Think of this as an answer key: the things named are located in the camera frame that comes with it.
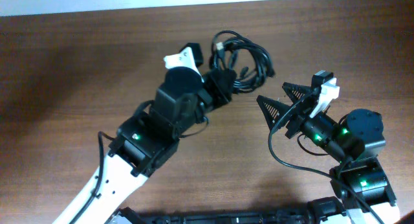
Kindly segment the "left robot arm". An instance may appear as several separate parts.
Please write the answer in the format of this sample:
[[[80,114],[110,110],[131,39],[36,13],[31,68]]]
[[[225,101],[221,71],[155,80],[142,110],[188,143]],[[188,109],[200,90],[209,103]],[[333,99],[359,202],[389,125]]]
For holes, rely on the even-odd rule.
[[[231,101],[235,78],[232,70],[201,76],[187,67],[170,69],[156,97],[120,125],[93,176],[55,222],[105,223],[177,151],[187,129]]]

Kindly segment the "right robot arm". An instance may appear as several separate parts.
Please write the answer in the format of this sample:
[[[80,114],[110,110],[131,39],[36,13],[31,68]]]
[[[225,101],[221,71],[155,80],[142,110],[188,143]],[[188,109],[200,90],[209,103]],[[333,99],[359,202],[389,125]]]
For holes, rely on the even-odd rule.
[[[339,96],[334,78],[310,87],[283,84],[292,105],[259,95],[259,104],[270,134],[286,128],[286,137],[302,135],[331,156],[338,165],[323,173],[330,179],[340,213],[321,222],[395,223],[400,218],[396,196],[379,163],[378,154],[384,149],[384,125],[379,113],[355,109],[335,121],[326,113],[329,104]]]

